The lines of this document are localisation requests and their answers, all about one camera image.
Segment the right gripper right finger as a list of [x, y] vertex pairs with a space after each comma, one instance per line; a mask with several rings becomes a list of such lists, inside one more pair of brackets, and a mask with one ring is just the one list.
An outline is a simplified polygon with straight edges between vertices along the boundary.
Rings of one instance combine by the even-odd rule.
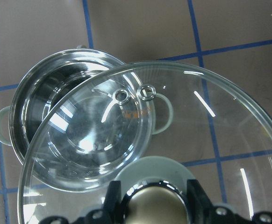
[[191, 216], [209, 216], [212, 203], [198, 180], [187, 180], [186, 196]]

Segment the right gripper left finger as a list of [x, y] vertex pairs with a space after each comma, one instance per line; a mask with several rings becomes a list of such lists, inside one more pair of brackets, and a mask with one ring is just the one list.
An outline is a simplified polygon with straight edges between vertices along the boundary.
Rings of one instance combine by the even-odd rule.
[[122, 217], [122, 189], [121, 181], [111, 181], [107, 188], [103, 210], [110, 217]]

